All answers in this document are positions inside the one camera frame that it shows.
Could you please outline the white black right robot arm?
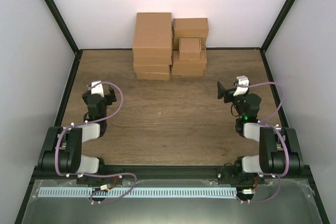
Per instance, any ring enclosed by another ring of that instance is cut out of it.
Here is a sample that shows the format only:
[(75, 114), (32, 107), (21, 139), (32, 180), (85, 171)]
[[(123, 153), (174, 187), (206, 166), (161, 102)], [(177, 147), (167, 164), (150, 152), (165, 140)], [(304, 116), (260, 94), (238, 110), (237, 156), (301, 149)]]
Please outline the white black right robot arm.
[(217, 98), (230, 103), (237, 111), (236, 132), (259, 144), (259, 154), (241, 156), (234, 162), (235, 181), (244, 184), (251, 179), (252, 174), (284, 177), (303, 172), (305, 165), (296, 130), (271, 126), (259, 120), (262, 99), (249, 91), (247, 78), (240, 77), (231, 89), (217, 82)]

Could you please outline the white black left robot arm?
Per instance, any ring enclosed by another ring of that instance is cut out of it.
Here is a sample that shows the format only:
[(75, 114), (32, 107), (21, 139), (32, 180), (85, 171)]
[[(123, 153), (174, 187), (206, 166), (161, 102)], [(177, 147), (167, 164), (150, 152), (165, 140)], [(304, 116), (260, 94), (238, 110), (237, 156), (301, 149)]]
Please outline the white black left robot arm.
[(95, 184), (102, 184), (107, 170), (101, 167), (102, 159), (82, 154), (82, 144), (104, 135), (107, 129), (107, 107), (117, 101), (113, 87), (107, 94), (102, 84), (82, 94), (87, 105), (83, 123), (70, 127), (52, 126), (48, 129), (42, 146), (38, 167), (47, 172), (61, 174), (87, 173)]

